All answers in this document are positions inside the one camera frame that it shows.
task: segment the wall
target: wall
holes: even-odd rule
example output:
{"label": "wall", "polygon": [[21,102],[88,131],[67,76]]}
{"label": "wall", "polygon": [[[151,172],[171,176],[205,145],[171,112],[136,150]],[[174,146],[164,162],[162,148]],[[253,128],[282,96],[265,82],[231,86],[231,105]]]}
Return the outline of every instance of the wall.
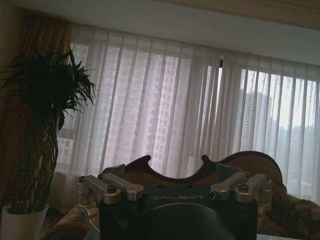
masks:
{"label": "wall", "polygon": [[17,54],[23,19],[22,9],[0,0],[0,66]]}
{"label": "wall", "polygon": [[[7,66],[11,59],[17,55],[20,42],[20,33],[24,22],[25,13],[22,9],[0,0],[0,66]],[[0,207],[4,203],[5,192],[13,169],[14,161],[4,161],[5,142],[2,139],[5,119],[5,103],[3,96],[5,89],[0,90]]]}

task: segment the metal bracket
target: metal bracket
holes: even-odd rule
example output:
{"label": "metal bracket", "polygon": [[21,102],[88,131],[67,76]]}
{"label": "metal bracket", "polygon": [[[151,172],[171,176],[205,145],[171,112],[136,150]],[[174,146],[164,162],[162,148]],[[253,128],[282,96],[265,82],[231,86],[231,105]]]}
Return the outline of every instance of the metal bracket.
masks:
{"label": "metal bracket", "polygon": [[78,205],[101,200],[110,205],[121,200],[121,190],[119,188],[107,185],[92,175],[81,177],[76,187]]}
{"label": "metal bracket", "polygon": [[210,195],[216,201],[226,200],[233,189],[246,181],[247,175],[244,172],[236,172],[223,182],[211,185]]}
{"label": "metal bracket", "polygon": [[257,173],[234,189],[234,197],[244,204],[251,203],[254,199],[265,204],[271,203],[272,180],[267,175]]}
{"label": "metal bracket", "polygon": [[116,185],[129,201],[138,202],[146,196],[142,185],[128,182],[111,172],[101,175],[101,180],[107,184]]}

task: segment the gold curtain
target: gold curtain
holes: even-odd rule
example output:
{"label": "gold curtain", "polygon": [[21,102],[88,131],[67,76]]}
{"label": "gold curtain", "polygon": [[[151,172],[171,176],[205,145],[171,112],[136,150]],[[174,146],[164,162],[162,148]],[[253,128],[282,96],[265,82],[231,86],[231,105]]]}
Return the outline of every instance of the gold curtain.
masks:
{"label": "gold curtain", "polygon": [[[32,54],[35,44],[53,53],[69,50],[71,41],[71,23],[36,15],[28,15],[23,24],[20,37],[20,53]],[[10,93],[5,88],[1,92],[0,103],[0,207],[5,203],[10,187],[26,128],[30,123],[30,112],[18,99],[5,99]]]}

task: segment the patterned upholstery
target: patterned upholstery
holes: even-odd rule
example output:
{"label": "patterned upholstery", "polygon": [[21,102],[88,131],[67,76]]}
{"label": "patterned upholstery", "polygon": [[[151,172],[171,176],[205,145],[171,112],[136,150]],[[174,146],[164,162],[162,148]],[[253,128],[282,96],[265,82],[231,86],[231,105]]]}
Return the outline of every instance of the patterned upholstery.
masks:
{"label": "patterned upholstery", "polygon": [[[179,180],[155,173],[148,165],[149,160],[150,156],[146,156],[127,165],[124,178],[142,185],[175,185],[183,182],[209,185],[219,182],[217,173],[212,171],[212,163],[206,160],[195,175]],[[259,234],[320,240],[320,206],[287,194],[287,189],[282,184],[281,171],[271,157],[261,152],[246,151],[235,153],[219,163],[240,167],[251,175],[263,173],[272,178],[272,209],[263,219]],[[42,240],[82,240],[86,230],[85,218],[74,207]]]}

